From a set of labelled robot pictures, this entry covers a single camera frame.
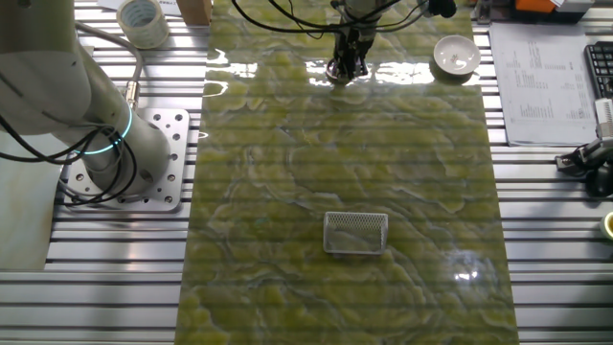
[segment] black cable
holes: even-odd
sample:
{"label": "black cable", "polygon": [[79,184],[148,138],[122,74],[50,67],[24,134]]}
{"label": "black cable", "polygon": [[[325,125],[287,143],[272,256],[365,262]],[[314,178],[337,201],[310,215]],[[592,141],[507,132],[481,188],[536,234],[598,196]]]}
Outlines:
{"label": "black cable", "polygon": [[231,1],[232,1],[232,5],[234,5],[238,13],[240,13],[240,15],[242,15],[242,17],[245,18],[245,20],[247,20],[248,22],[250,22],[251,24],[257,27],[260,27],[266,30],[270,30],[272,32],[284,33],[284,34],[306,34],[306,33],[312,33],[312,34],[337,33],[341,35],[343,34],[343,32],[338,29],[321,29],[321,30],[306,29],[305,30],[305,29],[284,29],[284,28],[271,27],[269,25],[262,24],[259,21],[250,17],[249,15],[247,15],[247,13],[245,13],[245,11],[238,5],[237,0],[231,0]]}
{"label": "black cable", "polygon": [[[26,142],[21,137],[21,135],[19,135],[19,133],[17,133],[11,127],[11,125],[9,125],[9,123],[4,119],[4,117],[2,117],[2,115],[0,115],[0,126],[2,126],[4,128],[4,130],[15,141],[17,141],[17,143],[19,143],[19,145],[21,145],[21,147],[23,147],[25,150],[27,150],[29,153],[33,154],[36,157],[36,158],[18,157],[18,156],[13,156],[13,155],[6,154],[6,153],[0,153],[0,158],[10,159],[12,161],[24,162],[24,163],[48,162],[48,163],[55,164],[55,165],[70,165],[70,164],[73,164],[76,161],[80,160],[83,157],[83,155],[87,152],[87,149],[89,148],[91,143],[94,141],[94,138],[96,137],[96,135],[98,135],[103,130],[103,127],[100,127],[100,128],[98,128],[96,130],[93,130],[92,132],[87,134],[85,137],[83,137],[83,139],[79,140],[72,147],[63,150],[62,152],[58,152],[58,153],[55,153],[55,154],[47,156],[47,155],[41,153],[40,151],[38,151],[37,149],[33,148],[30,144],[28,144],[28,142]],[[56,160],[56,158],[59,158],[59,157],[61,157],[63,155],[66,155],[66,154],[72,152],[73,150],[77,150],[83,144],[84,144],[83,148],[80,149],[79,154],[77,154],[75,157],[72,157],[72,158],[69,158],[69,159],[65,159],[65,160]]]}
{"label": "black cable", "polygon": [[[49,155],[49,158],[59,158],[62,156],[65,156],[66,154],[74,151],[74,150],[87,150],[87,146],[89,146],[89,143],[86,144],[86,147],[84,147],[83,149],[80,149],[80,146],[83,145],[85,142],[90,142],[93,141],[94,137],[96,137],[96,135],[98,135],[99,132],[94,130],[92,132],[90,132],[89,134],[87,134],[86,136],[83,137],[83,139],[79,140],[75,145],[71,146],[68,149],[65,149],[64,151],[58,152],[58,153],[54,153],[52,155]],[[40,162],[44,162],[42,159],[40,158],[31,158],[31,157],[18,157],[18,156],[13,156],[10,154],[6,154],[6,153],[2,153],[0,152],[0,158],[4,158],[4,159],[8,159],[11,161],[15,161],[15,162],[22,162],[22,163],[40,163]]]}
{"label": "black cable", "polygon": [[[117,139],[112,138],[112,134],[117,136]],[[117,153],[117,155],[119,156],[119,149],[117,148],[117,143],[119,143],[119,140],[122,139],[122,137],[117,133],[117,132],[113,132],[109,137],[108,140],[110,140],[111,145],[113,146],[113,149],[115,150],[115,153]],[[117,181],[119,181],[119,177],[121,175],[121,171],[122,171],[122,166],[121,166],[121,162],[118,162],[118,166],[117,166],[117,170],[115,171],[115,176],[113,177],[113,180],[111,181],[111,183],[98,195],[94,196],[93,198],[89,199],[89,200],[84,200],[84,202],[86,203],[96,203],[97,200],[101,199],[104,195],[110,193],[110,191],[115,187],[115,184],[117,184]],[[65,191],[62,189],[62,191],[69,197],[71,197],[71,199],[76,199],[76,200],[80,200],[80,198],[76,195],[72,195],[70,193],[68,193],[68,191]]]}
{"label": "black cable", "polygon": [[404,23],[405,21],[407,21],[409,19],[409,17],[411,16],[411,14],[413,14],[413,12],[415,12],[421,5],[427,3],[428,0],[423,0],[421,2],[419,2],[411,11],[409,11],[409,14],[407,14],[404,19],[393,23],[393,24],[383,24],[383,25],[377,25],[378,28],[387,28],[387,27],[391,27],[391,26],[395,26],[395,25],[400,25],[402,23]]}
{"label": "black cable", "polygon": [[420,18],[423,16],[424,13],[425,13],[425,11],[421,11],[420,14],[418,14],[418,16],[416,16],[415,18],[413,18],[413,19],[409,20],[408,22],[406,22],[406,23],[404,23],[404,24],[402,24],[400,26],[397,26],[395,28],[392,28],[392,29],[377,29],[376,31],[378,33],[393,33],[393,32],[396,32],[398,30],[402,30],[402,29],[404,29],[404,28],[406,28],[408,26],[413,25],[416,21],[420,20]]}
{"label": "black cable", "polygon": [[115,185],[117,184],[117,181],[119,180],[119,176],[121,175],[121,170],[122,170],[122,163],[121,162],[117,166],[117,171],[116,171],[115,176],[114,176],[113,180],[111,181],[111,183],[98,196],[95,196],[95,197],[93,197],[91,199],[88,199],[88,200],[81,200],[77,195],[72,195],[72,194],[68,193],[67,191],[63,191],[67,196],[71,197],[72,199],[76,199],[78,201],[76,201],[76,202],[61,202],[61,203],[57,203],[57,205],[62,205],[62,206],[81,206],[81,205],[87,205],[87,204],[98,204],[98,203],[102,203],[102,202],[106,202],[106,201],[112,200],[112,199],[114,199],[114,198],[116,198],[118,196],[121,196],[123,193],[125,193],[125,191],[127,191],[127,189],[132,186],[132,184],[134,183],[134,180],[136,179],[137,164],[136,164],[136,156],[134,155],[134,152],[132,151],[132,148],[126,142],[124,142],[124,145],[125,145],[125,148],[129,152],[130,157],[132,159],[133,170],[132,170],[132,176],[127,181],[127,184],[125,184],[125,186],[119,192],[115,193],[114,195],[102,198],[104,195],[107,195],[115,187]]}
{"label": "black cable", "polygon": [[[291,15],[294,16],[294,3],[291,0],[289,1],[289,10],[291,11]],[[296,24],[300,27],[300,29],[304,29],[302,24],[300,24],[299,21],[294,20],[296,22]],[[313,34],[311,33],[306,33],[309,37],[313,38],[313,39],[322,39],[322,37],[324,36],[324,33],[320,33],[319,37],[315,37]]]}
{"label": "black cable", "polygon": [[295,21],[296,23],[301,23],[303,25],[309,26],[311,28],[318,28],[318,29],[322,29],[322,30],[329,30],[329,29],[340,29],[340,28],[346,28],[346,27],[350,27],[353,26],[355,24],[360,24],[360,23],[368,23],[368,19],[371,18],[372,16],[379,14],[380,12],[383,12],[385,10],[387,10],[388,8],[392,7],[393,5],[399,3],[402,0],[393,0],[385,5],[382,5],[379,8],[374,9],[373,11],[369,12],[368,14],[360,17],[360,18],[355,18],[353,21],[347,22],[347,23],[342,23],[342,24],[315,24],[315,23],[311,23],[308,21],[305,21],[304,19],[298,18],[296,16],[293,15],[293,13],[288,13],[283,7],[281,7],[275,0],[268,0],[268,2],[275,8],[277,9],[277,11],[279,11],[281,14],[283,14],[284,16],[286,16],[289,19],[292,19],[293,21]]}

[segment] cable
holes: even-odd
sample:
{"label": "cable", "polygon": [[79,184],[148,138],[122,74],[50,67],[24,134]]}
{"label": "cable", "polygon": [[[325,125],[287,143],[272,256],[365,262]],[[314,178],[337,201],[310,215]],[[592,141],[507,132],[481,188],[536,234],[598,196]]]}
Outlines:
{"label": "cable", "polygon": [[420,12],[420,14],[418,14],[418,16],[416,16],[415,18],[409,20],[408,22],[406,22],[403,25],[400,25],[397,28],[393,28],[393,29],[377,29],[376,31],[378,33],[393,33],[396,32],[398,30],[402,30],[410,25],[412,25],[413,23],[415,23],[416,21],[418,21],[422,16],[424,15],[424,11]]}
{"label": "cable", "polygon": [[[1,153],[0,154],[1,158],[10,159],[10,160],[14,160],[14,161],[17,161],[17,162],[28,162],[28,163],[47,162],[47,163],[56,164],[56,165],[70,165],[70,164],[73,164],[76,161],[80,160],[83,157],[83,155],[85,155],[85,152],[87,151],[87,148],[89,148],[91,143],[94,141],[94,138],[96,137],[96,135],[98,135],[103,130],[103,127],[100,127],[98,129],[94,130],[93,132],[90,132],[89,134],[87,134],[83,139],[78,141],[72,147],[70,147],[68,149],[65,149],[62,152],[59,152],[59,153],[47,156],[47,155],[44,155],[43,153],[41,153],[40,151],[38,151],[37,149],[33,148],[30,144],[28,144],[28,142],[26,142],[11,127],[11,125],[9,125],[9,123],[4,119],[4,117],[2,117],[2,115],[0,115],[0,126],[2,126],[4,128],[4,130],[15,141],[17,141],[17,143],[19,143],[19,145],[21,145],[22,148],[27,150],[29,153],[33,154],[37,159],[35,159],[35,158],[26,158],[26,157],[17,157],[17,156],[13,156],[13,155],[6,154],[6,153]],[[75,157],[72,157],[72,158],[69,158],[69,159],[65,159],[65,160],[56,160],[56,158],[61,157],[62,155],[67,154],[68,152],[71,152],[73,150],[78,149],[80,147],[80,145],[83,145],[83,144],[84,144],[83,148],[80,150],[79,154],[77,154]]]}
{"label": "cable", "polygon": [[413,12],[415,12],[421,5],[427,3],[428,0],[423,0],[421,2],[419,2],[413,9],[411,9],[411,11],[409,11],[409,13],[400,21],[393,23],[393,24],[383,24],[383,25],[378,25],[378,28],[388,28],[388,27],[392,27],[395,25],[400,25],[402,23],[404,23],[407,19],[409,19],[409,17],[411,16],[411,14],[413,14]]}
{"label": "cable", "polygon": [[[21,92],[17,86],[15,86],[4,74],[2,74],[2,72],[0,72],[0,81],[3,82],[17,97],[24,99],[24,94],[23,92]],[[76,124],[76,123],[69,123],[65,120],[62,120],[60,118],[58,118],[57,116],[51,114],[50,112],[46,111],[46,110],[42,110],[40,111],[40,113],[45,116],[46,118],[48,118],[51,121],[55,121],[59,124],[63,124],[66,125],[68,127],[74,127],[74,128],[87,128],[87,127],[116,127],[117,124],[115,124],[114,126],[112,125],[107,125],[107,124],[95,124],[95,123],[91,123],[91,122],[84,122],[82,124]]]}
{"label": "cable", "polygon": [[145,60],[143,59],[143,56],[141,55],[141,52],[138,50],[138,48],[136,48],[132,43],[121,37],[106,33],[96,28],[92,28],[89,25],[85,25],[81,22],[76,21],[75,25],[77,26],[77,29],[83,32],[119,44],[122,47],[126,48],[130,53],[132,53],[136,58],[136,67],[134,68],[134,75],[132,75],[132,78],[130,80],[138,81],[138,79],[141,77],[141,73],[143,72],[143,65],[145,64]]}
{"label": "cable", "polygon": [[115,168],[119,162],[122,160],[122,158],[124,157],[124,151],[125,151],[125,145],[122,141],[120,141],[119,143],[121,143],[122,147],[120,149],[118,149],[118,155],[117,155],[117,159],[115,159],[114,162],[112,163],[108,163],[108,165],[100,170],[93,170],[91,168],[88,168],[88,170],[92,173],[104,173],[105,171],[109,170],[109,169],[113,169]]}
{"label": "cable", "polygon": [[[79,140],[75,145],[71,146],[68,149],[65,149],[61,152],[58,153],[54,153],[49,155],[49,158],[59,158],[61,156],[64,156],[74,150],[78,150],[80,148],[81,145],[86,144],[87,142],[91,142],[93,141],[93,138],[96,137],[96,135],[98,135],[100,132],[97,130],[94,130],[92,132],[90,132],[89,134],[87,134],[86,136],[83,137],[83,139]],[[22,163],[40,163],[40,162],[44,162],[44,160],[40,159],[40,158],[30,158],[30,157],[18,157],[18,156],[13,156],[10,154],[6,154],[6,153],[2,153],[0,152],[0,158],[4,158],[4,159],[9,159],[11,161],[15,161],[15,162],[22,162]]]}
{"label": "cable", "polygon": [[250,17],[249,15],[247,15],[247,13],[245,13],[245,11],[238,5],[237,0],[231,0],[232,1],[232,5],[234,5],[234,7],[237,9],[238,13],[240,15],[242,15],[243,18],[245,18],[245,20],[247,20],[249,23],[266,29],[266,30],[270,30],[272,32],[276,32],[276,33],[285,33],[285,34],[306,34],[306,33],[312,33],[312,34],[321,34],[321,33],[337,33],[337,34],[343,34],[343,32],[341,32],[340,30],[337,29],[321,29],[321,30],[311,30],[311,29],[284,29],[284,28],[275,28],[275,27],[271,27],[269,25],[266,24],[262,24],[259,21],[253,19],[252,17]]}
{"label": "cable", "polygon": [[106,195],[110,192],[110,190],[114,187],[114,185],[117,183],[117,180],[119,179],[119,176],[121,174],[121,162],[119,163],[119,166],[117,168],[117,173],[115,173],[115,177],[113,178],[113,181],[111,181],[111,184],[109,185],[109,187],[107,187],[102,193],[99,194],[99,196],[94,197],[93,199],[89,199],[89,200],[80,200],[76,195],[70,195],[68,193],[67,194],[69,197],[71,197],[72,199],[77,199],[80,201],[77,202],[62,202],[62,203],[58,203],[57,205],[63,205],[63,206],[81,206],[81,205],[86,205],[86,204],[94,204],[94,203],[102,203],[102,202],[106,202],[109,200],[112,200],[118,196],[121,196],[123,193],[125,193],[125,191],[127,191],[128,188],[130,188],[132,186],[132,184],[134,183],[134,180],[136,179],[136,172],[138,170],[137,168],[137,164],[136,164],[136,156],[134,155],[134,151],[132,151],[132,149],[130,148],[130,145],[128,143],[125,143],[125,148],[127,149],[127,151],[130,154],[130,157],[132,158],[132,176],[130,177],[130,179],[127,181],[127,183],[125,184],[125,186],[116,194],[102,198],[103,195]]}
{"label": "cable", "polygon": [[[288,1],[289,1],[289,10],[291,11],[291,15],[292,15],[292,16],[294,16],[294,3],[293,3],[291,0],[288,0]],[[296,22],[296,24],[297,24],[297,25],[300,27],[300,29],[304,29],[304,28],[303,28],[303,26],[302,26],[302,24],[300,24],[300,22],[299,22],[299,21],[296,21],[296,20],[294,20],[294,21],[295,21],[295,22]],[[311,34],[311,33],[306,33],[306,34],[307,34],[309,37],[313,38],[313,39],[322,39],[322,37],[324,36],[324,33],[320,33],[320,34],[319,34],[319,37],[315,37],[315,36],[314,36],[313,34]]]}
{"label": "cable", "polygon": [[58,183],[61,185],[62,188],[64,188],[66,191],[76,195],[76,196],[99,196],[99,194],[94,194],[94,193],[83,193],[80,191],[77,191],[76,189],[70,187],[68,185],[68,183],[62,181],[61,179],[58,181]]}
{"label": "cable", "polygon": [[[117,145],[115,144],[117,141],[115,139],[109,138],[109,140],[111,141],[111,144],[113,145],[113,149],[117,150]],[[113,176],[113,180],[111,181],[111,183],[102,191],[100,192],[98,195],[96,195],[95,197],[89,199],[89,200],[81,200],[78,196],[76,195],[72,195],[70,193],[68,193],[66,190],[64,190],[63,192],[69,196],[71,199],[73,200],[78,200],[79,202],[72,202],[72,203],[60,203],[60,205],[65,205],[65,206],[79,206],[79,205],[84,205],[84,204],[89,204],[89,203],[98,203],[99,200],[102,199],[102,197],[108,193],[110,193],[110,191],[115,188],[115,185],[117,184],[117,181],[119,181],[119,177],[121,176],[122,173],[122,163],[121,161],[118,164],[117,170],[115,171],[115,176]]]}
{"label": "cable", "polygon": [[346,27],[350,27],[352,25],[355,24],[360,24],[360,23],[368,23],[368,19],[371,18],[374,15],[379,14],[380,12],[383,12],[385,10],[387,10],[388,8],[392,7],[393,5],[399,3],[401,0],[393,0],[385,5],[380,6],[379,8],[374,9],[373,11],[369,12],[368,14],[360,17],[360,18],[355,18],[354,20],[347,22],[347,23],[342,23],[342,24],[315,24],[315,23],[311,23],[308,21],[305,21],[303,19],[300,19],[296,16],[293,15],[293,13],[288,13],[283,7],[281,7],[275,0],[268,0],[268,2],[275,8],[277,9],[277,11],[279,11],[281,14],[283,14],[284,16],[286,16],[289,19],[292,19],[293,21],[295,21],[296,23],[301,23],[303,25],[309,26],[311,28],[318,28],[318,29],[323,29],[323,30],[329,30],[329,29],[340,29],[340,28],[346,28]]}

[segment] paper document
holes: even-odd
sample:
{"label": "paper document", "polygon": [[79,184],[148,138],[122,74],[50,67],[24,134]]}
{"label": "paper document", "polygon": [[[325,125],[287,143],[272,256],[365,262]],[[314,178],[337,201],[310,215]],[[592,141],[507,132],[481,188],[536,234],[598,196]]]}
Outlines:
{"label": "paper document", "polygon": [[[118,9],[125,0],[98,0],[98,6],[102,6],[108,9]],[[176,4],[176,0],[157,0],[160,3],[162,12],[167,15],[181,15],[179,6]]]}
{"label": "paper document", "polygon": [[493,23],[489,35],[510,145],[596,139],[581,27]]}

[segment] orange object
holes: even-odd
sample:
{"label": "orange object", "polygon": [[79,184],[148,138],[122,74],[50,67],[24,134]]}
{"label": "orange object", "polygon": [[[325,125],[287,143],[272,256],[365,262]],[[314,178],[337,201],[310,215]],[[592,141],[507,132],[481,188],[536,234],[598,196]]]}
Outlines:
{"label": "orange object", "polygon": [[551,13],[556,4],[550,0],[515,0],[515,8],[519,11]]}

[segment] tape roll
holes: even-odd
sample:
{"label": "tape roll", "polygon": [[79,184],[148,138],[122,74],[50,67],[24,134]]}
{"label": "tape roll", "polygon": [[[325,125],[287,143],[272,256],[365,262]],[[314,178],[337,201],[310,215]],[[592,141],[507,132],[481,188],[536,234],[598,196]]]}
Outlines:
{"label": "tape roll", "polygon": [[162,8],[155,0],[126,0],[117,10],[117,22],[127,39],[140,49],[159,47],[170,33]]}

